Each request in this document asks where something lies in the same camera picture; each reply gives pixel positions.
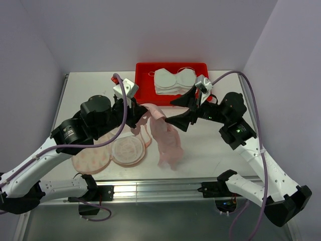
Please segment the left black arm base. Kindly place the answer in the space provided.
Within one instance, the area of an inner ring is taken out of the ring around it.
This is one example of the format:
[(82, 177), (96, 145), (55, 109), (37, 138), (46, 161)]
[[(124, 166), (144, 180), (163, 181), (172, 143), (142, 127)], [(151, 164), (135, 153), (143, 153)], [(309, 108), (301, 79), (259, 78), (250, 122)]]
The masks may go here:
[[(76, 203), (78, 202), (78, 213), (81, 219), (88, 222), (102, 222), (110, 219), (112, 217), (112, 211), (103, 205), (104, 201), (112, 201), (114, 196), (114, 186), (113, 185), (103, 185), (98, 186), (98, 189), (93, 194), (92, 197), (85, 199), (84, 197), (76, 198), (69, 197), (68, 202)], [(107, 216), (104, 218), (97, 218), (99, 211), (106, 211)]]

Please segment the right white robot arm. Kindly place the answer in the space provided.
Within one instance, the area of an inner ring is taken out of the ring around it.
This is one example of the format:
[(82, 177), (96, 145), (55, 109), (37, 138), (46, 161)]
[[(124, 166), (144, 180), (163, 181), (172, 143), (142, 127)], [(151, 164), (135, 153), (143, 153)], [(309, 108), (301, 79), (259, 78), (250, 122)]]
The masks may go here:
[(222, 124), (219, 133), (223, 141), (251, 166), (264, 183), (260, 186), (234, 170), (227, 170), (217, 177), (214, 190), (205, 189), (204, 193), (243, 196), (263, 207), (265, 216), (275, 226), (284, 226), (305, 208), (312, 191), (291, 179), (260, 146), (258, 135), (243, 118), (247, 108), (242, 94), (229, 92), (220, 103), (211, 103), (202, 99), (202, 93), (196, 95), (196, 91), (193, 86), (186, 94), (170, 102), (188, 110), (166, 118), (166, 122), (184, 132), (199, 118)]

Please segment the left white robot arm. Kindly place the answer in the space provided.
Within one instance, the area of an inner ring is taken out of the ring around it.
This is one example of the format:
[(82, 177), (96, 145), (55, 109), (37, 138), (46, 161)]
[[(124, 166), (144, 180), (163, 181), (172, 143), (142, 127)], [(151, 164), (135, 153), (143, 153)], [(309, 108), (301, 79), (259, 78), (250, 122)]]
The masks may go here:
[(147, 112), (135, 98), (130, 106), (116, 98), (95, 95), (80, 105), (72, 118), (63, 121), (29, 158), (11, 171), (1, 174), (1, 211), (23, 214), (39, 204), (68, 198), (91, 201), (98, 194), (92, 175), (82, 174), (77, 179), (45, 181), (42, 178), (62, 162), (82, 150), (92, 149), (94, 141), (106, 133), (127, 125), (135, 128)]

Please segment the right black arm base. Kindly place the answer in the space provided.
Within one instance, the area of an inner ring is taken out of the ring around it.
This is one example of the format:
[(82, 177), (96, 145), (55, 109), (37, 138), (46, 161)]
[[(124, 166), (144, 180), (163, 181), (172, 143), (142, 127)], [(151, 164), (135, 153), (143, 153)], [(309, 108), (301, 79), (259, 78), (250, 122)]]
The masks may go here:
[(229, 191), (225, 183), (236, 174), (236, 171), (227, 170), (219, 175), (217, 181), (202, 182), (201, 187), (197, 189), (198, 192), (202, 193), (203, 198), (223, 198), (222, 200), (215, 200), (215, 206), (220, 215), (229, 216), (241, 210), (237, 204), (237, 197), (240, 197), (240, 195)]

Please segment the pink bra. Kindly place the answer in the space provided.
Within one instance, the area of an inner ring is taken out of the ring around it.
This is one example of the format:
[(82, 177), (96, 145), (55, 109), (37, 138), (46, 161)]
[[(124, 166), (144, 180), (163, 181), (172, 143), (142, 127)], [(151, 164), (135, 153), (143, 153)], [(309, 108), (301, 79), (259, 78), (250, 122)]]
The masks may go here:
[(184, 155), (177, 129), (166, 122), (167, 117), (159, 106), (151, 103), (145, 103), (142, 106), (147, 109), (147, 112), (139, 119), (136, 128), (131, 129), (131, 132), (135, 135), (139, 134), (140, 127), (149, 122), (150, 133), (157, 142), (159, 151), (158, 165), (168, 163), (175, 171), (177, 163)]

